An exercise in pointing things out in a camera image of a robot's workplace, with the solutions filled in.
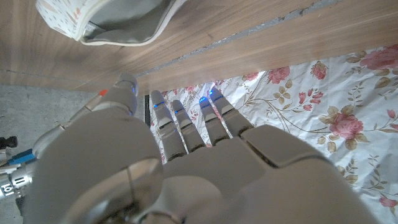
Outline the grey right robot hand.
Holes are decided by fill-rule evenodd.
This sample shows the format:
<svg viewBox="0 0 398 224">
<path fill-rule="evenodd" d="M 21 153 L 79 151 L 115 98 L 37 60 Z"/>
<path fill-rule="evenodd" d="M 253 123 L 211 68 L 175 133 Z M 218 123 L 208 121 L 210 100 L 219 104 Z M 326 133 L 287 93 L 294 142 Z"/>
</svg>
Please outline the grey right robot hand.
<svg viewBox="0 0 398 224">
<path fill-rule="evenodd" d="M 94 98 L 78 110 L 67 122 L 61 123 L 47 131 L 35 142 L 33 148 L 22 151 L 15 156 L 7 153 L 8 147 L 17 146 L 17 138 L 1 138 L 1 199 L 21 197 L 22 189 L 30 185 L 36 160 L 47 146 L 64 132 L 76 119 L 93 111 L 99 104 L 106 90 L 100 91 Z"/>
</svg>

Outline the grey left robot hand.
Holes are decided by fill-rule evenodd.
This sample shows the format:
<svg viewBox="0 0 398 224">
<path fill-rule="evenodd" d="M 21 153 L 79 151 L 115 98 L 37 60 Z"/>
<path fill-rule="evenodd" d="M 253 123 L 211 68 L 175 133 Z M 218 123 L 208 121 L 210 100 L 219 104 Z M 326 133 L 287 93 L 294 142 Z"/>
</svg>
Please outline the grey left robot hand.
<svg viewBox="0 0 398 224">
<path fill-rule="evenodd" d="M 306 142 L 254 127 L 216 89 L 200 100 L 207 147 L 183 106 L 150 95 L 157 144 L 119 80 L 43 149 L 26 223 L 375 223 L 338 169 Z"/>
</svg>

